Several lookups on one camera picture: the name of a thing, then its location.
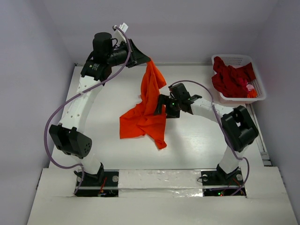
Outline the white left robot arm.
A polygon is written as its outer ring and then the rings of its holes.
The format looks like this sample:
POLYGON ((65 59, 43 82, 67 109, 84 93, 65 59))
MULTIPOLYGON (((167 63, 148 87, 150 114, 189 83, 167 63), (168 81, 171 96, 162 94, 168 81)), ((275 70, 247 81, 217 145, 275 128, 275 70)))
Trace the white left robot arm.
POLYGON ((67 103, 66 114, 58 125, 50 125, 48 131, 55 147, 77 161, 82 168, 76 172, 81 181, 93 185, 104 182, 104 166, 91 154, 92 140, 84 135, 85 124, 94 100, 105 83, 114 78, 112 68, 132 68, 150 62, 129 39, 117 28, 113 35, 107 32, 95 34, 93 50, 88 56, 79 79, 76 95, 67 103))

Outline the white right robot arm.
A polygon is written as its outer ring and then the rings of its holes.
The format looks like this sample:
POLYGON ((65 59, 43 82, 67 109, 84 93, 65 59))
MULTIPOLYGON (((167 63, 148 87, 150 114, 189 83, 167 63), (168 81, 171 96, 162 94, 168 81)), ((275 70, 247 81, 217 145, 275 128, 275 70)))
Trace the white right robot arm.
POLYGON ((227 144, 225 153, 216 168, 216 179, 226 184, 236 173, 246 149, 254 142, 259 131, 246 107, 232 108, 206 100, 202 96, 191 96, 183 83, 169 86, 170 95, 158 96, 155 115, 162 114, 162 107, 168 118, 178 118, 180 112, 207 118, 216 122, 227 144))

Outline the orange t-shirt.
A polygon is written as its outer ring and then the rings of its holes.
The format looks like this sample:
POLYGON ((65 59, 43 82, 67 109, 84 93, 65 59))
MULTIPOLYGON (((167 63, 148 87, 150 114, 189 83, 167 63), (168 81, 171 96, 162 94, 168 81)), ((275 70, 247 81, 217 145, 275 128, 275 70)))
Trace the orange t-shirt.
POLYGON ((140 87, 141 102, 120 116, 121 139, 148 135, 154 140, 159 150, 167 146, 165 142, 165 108, 162 108, 161 114, 154 114, 160 89, 165 86, 165 78, 155 63, 153 61, 148 62, 140 87))

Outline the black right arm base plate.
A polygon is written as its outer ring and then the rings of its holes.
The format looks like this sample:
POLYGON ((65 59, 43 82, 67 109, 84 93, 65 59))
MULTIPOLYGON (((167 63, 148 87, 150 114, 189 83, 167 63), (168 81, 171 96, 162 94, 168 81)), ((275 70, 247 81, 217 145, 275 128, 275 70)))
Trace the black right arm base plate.
POLYGON ((244 187, 236 192, 244 183, 240 168, 230 175, 223 175, 217 169, 204 170, 199 173, 197 182, 202 184, 203 196, 247 196, 244 187))

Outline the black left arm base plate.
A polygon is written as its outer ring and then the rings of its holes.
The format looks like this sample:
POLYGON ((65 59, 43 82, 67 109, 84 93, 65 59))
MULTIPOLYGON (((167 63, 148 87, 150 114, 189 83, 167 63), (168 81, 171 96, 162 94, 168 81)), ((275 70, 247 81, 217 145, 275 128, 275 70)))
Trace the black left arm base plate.
POLYGON ((75 193, 77 197, 118 197, 119 170, 104 170, 101 182, 85 175, 81 186, 75 193))

